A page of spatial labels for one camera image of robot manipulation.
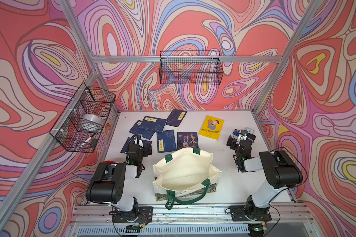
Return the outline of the blue book vertical yellow label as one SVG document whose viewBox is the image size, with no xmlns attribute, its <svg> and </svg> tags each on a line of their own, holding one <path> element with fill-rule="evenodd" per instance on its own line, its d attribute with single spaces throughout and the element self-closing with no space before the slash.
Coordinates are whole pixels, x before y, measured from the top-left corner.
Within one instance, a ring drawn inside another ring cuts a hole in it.
<svg viewBox="0 0 356 237">
<path fill-rule="evenodd" d="M 174 130 L 164 130 L 157 133 L 157 152 L 167 153 L 177 150 Z"/>
</svg>

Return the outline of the yellow cartoon cover book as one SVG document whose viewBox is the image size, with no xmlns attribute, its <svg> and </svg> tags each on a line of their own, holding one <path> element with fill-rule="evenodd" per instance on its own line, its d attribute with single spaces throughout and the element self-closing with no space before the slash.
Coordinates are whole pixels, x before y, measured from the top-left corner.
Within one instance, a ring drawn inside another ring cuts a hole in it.
<svg viewBox="0 0 356 237">
<path fill-rule="evenodd" d="M 221 130 L 224 125 L 224 120 L 212 116 L 206 116 L 204 122 L 199 130 L 198 135 L 218 141 Z"/>
</svg>

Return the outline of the dark portrait cover book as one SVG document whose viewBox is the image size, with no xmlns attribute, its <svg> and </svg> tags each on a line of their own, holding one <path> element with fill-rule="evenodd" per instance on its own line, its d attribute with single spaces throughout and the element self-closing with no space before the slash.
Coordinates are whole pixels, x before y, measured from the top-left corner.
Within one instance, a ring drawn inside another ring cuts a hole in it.
<svg viewBox="0 0 356 237">
<path fill-rule="evenodd" d="M 199 148 L 197 132 L 178 132 L 177 149 Z"/>
</svg>

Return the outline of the cream canvas bag green handles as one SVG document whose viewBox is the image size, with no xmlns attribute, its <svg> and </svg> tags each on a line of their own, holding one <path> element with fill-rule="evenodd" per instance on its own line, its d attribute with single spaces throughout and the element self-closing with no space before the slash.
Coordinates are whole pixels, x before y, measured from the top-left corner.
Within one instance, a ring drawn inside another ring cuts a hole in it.
<svg viewBox="0 0 356 237">
<path fill-rule="evenodd" d="M 221 171 L 213 165 L 214 154 L 199 148 L 182 148 L 153 165 L 154 193 L 171 210 L 175 204 L 190 205 L 217 191 Z"/>
</svg>

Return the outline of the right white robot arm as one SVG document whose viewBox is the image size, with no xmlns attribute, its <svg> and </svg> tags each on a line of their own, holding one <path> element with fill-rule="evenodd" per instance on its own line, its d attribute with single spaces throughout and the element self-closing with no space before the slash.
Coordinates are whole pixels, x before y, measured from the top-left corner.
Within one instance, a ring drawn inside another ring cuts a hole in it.
<svg viewBox="0 0 356 237">
<path fill-rule="evenodd" d="M 286 151 L 260 152 L 257 157 L 252 157 L 252 145 L 255 139 L 256 136 L 248 130 L 236 129 L 228 137 L 226 144 L 235 151 L 233 159 L 239 172 L 262 170 L 266 178 L 258 191 L 248 197 L 243 209 L 246 218 L 250 220 L 256 220 L 267 214 L 271 202 L 281 192 L 303 182 L 301 170 Z"/>
</svg>

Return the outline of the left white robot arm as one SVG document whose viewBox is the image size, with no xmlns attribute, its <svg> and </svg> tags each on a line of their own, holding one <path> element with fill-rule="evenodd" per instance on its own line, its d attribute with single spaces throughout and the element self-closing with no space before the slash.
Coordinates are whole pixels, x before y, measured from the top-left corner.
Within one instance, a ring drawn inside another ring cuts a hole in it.
<svg viewBox="0 0 356 237">
<path fill-rule="evenodd" d="M 123 195 L 125 180 L 141 176 L 145 170 L 143 159 L 152 154 L 151 142 L 134 135 L 125 144 L 125 154 L 126 160 L 122 163 L 98 164 L 88 184 L 86 199 L 92 203 L 108 204 L 118 212 L 138 215 L 137 199 Z"/>
</svg>

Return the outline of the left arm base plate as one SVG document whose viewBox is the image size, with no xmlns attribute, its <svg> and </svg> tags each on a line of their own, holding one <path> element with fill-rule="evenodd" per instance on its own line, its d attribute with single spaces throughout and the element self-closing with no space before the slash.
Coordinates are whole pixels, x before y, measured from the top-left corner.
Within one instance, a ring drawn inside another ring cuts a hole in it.
<svg viewBox="0 0 356 237">
<path fill-rule="evenodd" d="M 113 223 L 149 223 L 152 221 L 153 207 L 142 206 L 134 207 L 129 212 L 118 211 L 117 209 L 109 212 Z"/>
</svg>

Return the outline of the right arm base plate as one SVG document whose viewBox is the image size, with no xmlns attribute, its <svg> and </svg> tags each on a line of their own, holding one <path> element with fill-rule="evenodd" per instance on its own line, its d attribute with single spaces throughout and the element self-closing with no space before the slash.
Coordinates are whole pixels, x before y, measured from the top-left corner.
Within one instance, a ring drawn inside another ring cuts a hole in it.
<svg viewBox="0 0 356 237">
<path fill-rule="evenodd" d="M 269 208 L 232 205 L 229 209 L 231 218 L 234 222 L 269 222 L 272 220 Z"/>
</svg>

